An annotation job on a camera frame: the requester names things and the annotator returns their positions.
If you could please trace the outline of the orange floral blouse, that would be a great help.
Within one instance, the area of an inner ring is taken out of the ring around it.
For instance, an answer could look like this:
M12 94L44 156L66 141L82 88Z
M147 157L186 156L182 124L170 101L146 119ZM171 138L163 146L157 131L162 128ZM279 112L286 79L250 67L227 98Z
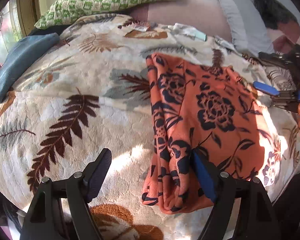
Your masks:
M273 185L286 149L262 106L223 53L210 66L154 53L146 57L154 130L154 154L142 203L163 213L188 213L212 205L201 154L236 179L258 177Z

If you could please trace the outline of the striped floral quilt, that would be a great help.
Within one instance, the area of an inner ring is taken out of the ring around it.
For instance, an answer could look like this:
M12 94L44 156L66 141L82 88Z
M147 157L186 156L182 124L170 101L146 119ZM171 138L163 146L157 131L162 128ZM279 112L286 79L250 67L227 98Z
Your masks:
M264 70L271 84L278 90L296 90L289 70L277 66L266 66Z

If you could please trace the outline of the grey pillow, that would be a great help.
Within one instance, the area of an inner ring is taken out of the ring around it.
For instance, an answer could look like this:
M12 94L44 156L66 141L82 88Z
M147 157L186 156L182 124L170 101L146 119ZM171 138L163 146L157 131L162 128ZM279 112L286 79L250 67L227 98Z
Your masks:
M273 43L252 0L218 0L230 27L232 44L240 53L257 57L273 53Z

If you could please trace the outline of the maroon pink bedcover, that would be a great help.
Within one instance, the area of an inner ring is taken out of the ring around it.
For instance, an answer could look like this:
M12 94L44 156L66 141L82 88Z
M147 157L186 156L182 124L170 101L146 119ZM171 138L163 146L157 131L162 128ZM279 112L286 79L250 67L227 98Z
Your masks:
M298 22L279 22L277 29L267 28L267 33L272 41L275 53L286 54L296 44L300 45L300 25Z

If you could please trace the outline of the small grey cloth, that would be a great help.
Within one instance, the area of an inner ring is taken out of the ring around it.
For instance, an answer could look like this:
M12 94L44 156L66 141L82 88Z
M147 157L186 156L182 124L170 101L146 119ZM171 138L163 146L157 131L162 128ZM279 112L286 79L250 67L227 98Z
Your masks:
M214 39L215 39L215 42L219 46L225 48L227 51L232 51L234 53L237 53L237 50L236 50L235 46L231 42L228 42L228 41L226 41L225 39L223 39L219 36L215 36Z

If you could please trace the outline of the black furry cushion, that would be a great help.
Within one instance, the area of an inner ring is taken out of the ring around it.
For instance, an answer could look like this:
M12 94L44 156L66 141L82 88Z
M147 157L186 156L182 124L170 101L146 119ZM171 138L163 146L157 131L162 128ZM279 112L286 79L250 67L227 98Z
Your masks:
M279 23L298 22L296 17L277 0L253 0L253 3L269 29L278 29Z

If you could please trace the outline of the white glove with teal cuff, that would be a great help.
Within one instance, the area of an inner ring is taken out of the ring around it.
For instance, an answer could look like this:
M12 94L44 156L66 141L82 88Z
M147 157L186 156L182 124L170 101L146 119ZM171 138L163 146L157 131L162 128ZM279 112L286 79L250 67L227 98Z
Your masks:
M167 28L174 35L187 36L192 40L199 39L204 42L207 41L207 35L205 33L202 33L201 31L190 25L175 23L174 25L168 25Z

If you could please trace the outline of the small red blue packet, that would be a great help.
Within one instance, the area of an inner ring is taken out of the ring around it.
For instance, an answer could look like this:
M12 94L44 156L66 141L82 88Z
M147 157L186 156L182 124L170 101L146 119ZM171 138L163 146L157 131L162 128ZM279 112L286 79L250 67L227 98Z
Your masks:
M140 32L146 32L152 30L156 26L157 24L154 22L138 22L134 24L133 29Z

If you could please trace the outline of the leaf-print bed blanket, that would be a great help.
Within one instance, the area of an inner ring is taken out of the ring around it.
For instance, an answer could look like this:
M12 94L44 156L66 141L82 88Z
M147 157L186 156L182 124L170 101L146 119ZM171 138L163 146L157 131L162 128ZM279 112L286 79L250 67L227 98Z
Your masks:
M212 205L188 213L163 213L142 203L154 154L154 130L146 57L154 53L210 66L223 53L255 99L267 108L286 149L273 185L275 203L300 173L300 130L293 114L272 105L254 81L271 85L256 60L207 41L174 35L166 25L134 30L120 14L77 20L60 41L36 60L0 103L0 192L22 210L29 208L43 177L69 178L104 148L112 163L97 198L90 203L105 239L195 239Z

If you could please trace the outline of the blue folded towel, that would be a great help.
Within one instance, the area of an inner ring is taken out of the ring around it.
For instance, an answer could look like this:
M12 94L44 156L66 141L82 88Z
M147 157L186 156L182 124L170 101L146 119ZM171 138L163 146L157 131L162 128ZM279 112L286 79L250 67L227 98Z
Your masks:
M51 33L27 36L14 45L0 68L0 103L15 81L59 41L59 35Z

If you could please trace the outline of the stained glass window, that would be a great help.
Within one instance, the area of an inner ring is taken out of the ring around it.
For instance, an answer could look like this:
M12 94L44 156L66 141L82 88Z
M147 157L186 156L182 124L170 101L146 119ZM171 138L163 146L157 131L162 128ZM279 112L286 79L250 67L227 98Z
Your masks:
M22 38L17 2L10 0L0 12L0 68L13 46Z

